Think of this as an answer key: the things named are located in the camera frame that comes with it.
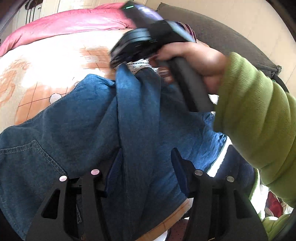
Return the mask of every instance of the white wall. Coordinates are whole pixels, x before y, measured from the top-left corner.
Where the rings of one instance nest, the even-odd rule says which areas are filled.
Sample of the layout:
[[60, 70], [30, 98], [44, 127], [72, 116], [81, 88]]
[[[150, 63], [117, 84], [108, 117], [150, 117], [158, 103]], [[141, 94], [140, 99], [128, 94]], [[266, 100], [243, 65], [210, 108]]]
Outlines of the white wall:
[[[35, 13], [34, 13], [34, 19], [33, 19], [33, 11], [31, 13], [31, 18], [30, 21], [32, 22], [33, 20], [39, 19], [40, 18], [40, 12], [41, 12], [41, 4], [36, 6]], [[27, 17], [27, 10], [25, 8], [25, 5], [21, 7], [21, 9], [15, 14], [13, 19], [10, 21], [9, 25], [6, 27], [2, 35], [0, 36], [1, 43], [15, 30], [18, 28], [26, 25], [26, 17]], [[30, 17], [30, 10], [28, 12], [28, 22], [29, 22], [29, 17]]]
[[4, 42], [4, 40], [12, 33], [12, 27], [13, 23], [12, 21], [9, 23], [9, 25], [6, 27], [4, 32], [0, 35], [1, 43]]
[[[95, 8], [105, 3], [125, 2], [126, 0], [43, 0], [41, 17], [72, 9]], [[135, 0], [145, 4], [146, 0]]]
[[239, 32], [283, 67], [279, 77], [296, 96], [296, 43], [267, 1], [148, 0], [146, 6], [156, 9], [160, 2], [204, 14]]

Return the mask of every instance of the denim fabric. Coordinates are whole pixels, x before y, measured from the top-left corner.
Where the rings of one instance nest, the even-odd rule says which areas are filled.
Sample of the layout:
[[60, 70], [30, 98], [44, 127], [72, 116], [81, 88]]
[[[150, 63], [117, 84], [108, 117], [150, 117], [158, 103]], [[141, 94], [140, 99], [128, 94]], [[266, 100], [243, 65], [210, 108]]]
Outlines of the denim fabric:
[[249, 196], [255, 182], [254, 168], [238, 153], [233, 145], [227, 148], [224, 160], [219, 167], [215, 178], [225, 179], [232, 176]]
[[179, 89], [150, 69], [120, 65], [116, 83], [89, 74], [36, 117], [0, 134], [0, 209], [25, 238], [47, 191], [61, 175], [84, 175], [122, 147], [114, 192], [103, 200], [113, 240], [135, 240], [185, 200], [170, 152], [177, 147], [207, 170], [226, 136], [211, 113], [188, 112]]

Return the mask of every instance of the gray cushion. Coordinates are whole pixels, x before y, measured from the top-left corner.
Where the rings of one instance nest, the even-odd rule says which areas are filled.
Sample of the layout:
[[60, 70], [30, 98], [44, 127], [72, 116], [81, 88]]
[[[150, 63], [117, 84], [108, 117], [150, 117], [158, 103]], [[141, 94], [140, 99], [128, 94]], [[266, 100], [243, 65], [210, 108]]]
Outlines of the gray cushion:
[[266, 76], [279, 74], [275, 65], [260, 49], [230, 27], [200, 13], [161, 3], [157, 12], [170, 21], [183, 22], [195, 31], [196, 38], [225, 55], [236, 52], [249, 60]]

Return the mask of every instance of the green sweater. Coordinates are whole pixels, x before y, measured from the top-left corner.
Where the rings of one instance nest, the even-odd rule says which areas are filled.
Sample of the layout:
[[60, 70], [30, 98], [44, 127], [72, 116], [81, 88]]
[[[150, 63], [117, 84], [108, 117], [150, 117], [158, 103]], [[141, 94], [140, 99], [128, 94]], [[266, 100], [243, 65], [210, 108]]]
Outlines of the green sweater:
[[296, 99], [237, 53], [218, 91], [214, 130], [258, 168], [264, 185], [296, 207]]

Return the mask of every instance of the stitching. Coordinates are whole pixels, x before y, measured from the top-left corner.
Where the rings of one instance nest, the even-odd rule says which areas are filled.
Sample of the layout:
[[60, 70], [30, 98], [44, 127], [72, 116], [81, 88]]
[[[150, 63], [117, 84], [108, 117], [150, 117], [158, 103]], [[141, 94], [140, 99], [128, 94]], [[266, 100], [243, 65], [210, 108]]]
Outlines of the stitching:
[[[25, 151], [25, 150], [29, 150], [33, 147], [30, 147], [30, 148], [27, 148], [27, 149], [24, 149], [24, 150], [20, 150], [20, 151]], [[7, 153], [1, 153], [0, 155], [4, 155], [4, 154], [11, 154], [11, 153], [16, 153], [16, 152], [20, 152], [20, 151], [14, 151], [14, 152], [7, 152]]]
[[40, 154], [41, 154], [42, 156], [45, 157], [45, 159], [46, 159], [51, 165], [53, 165], [53, 167], [54, 167], [54, 168], [55, 168], [55, 169], [56, 169], [61, 175], [65, 174], [65, 173], [62, 173], [60, 170], [58, 170], [58, 169], [56, 168], [55, 164], [52, 163], [52, 161], [49, 160], [49, 159], [46, 157], [46, 155], [40, 151], [40, 149], [38, 149], [37, 147], [36, 147], [36, 149], [40, 152]]
[[12, 149], [16, 149], [18, 147], [24, 147], [24, 146], [28, 146], [28, 145], [31, 145], [33, 144], [35, 141], [31, 141], [30, 143], [26, 144], [26, 145], [21, 145], [21, 146], [16, 146], [16, 147], [11, 147], [11, 148], [5, 148], [5, 149], [1, 149], [0, 151], [3, 151], [3, 150], [12, 150]]

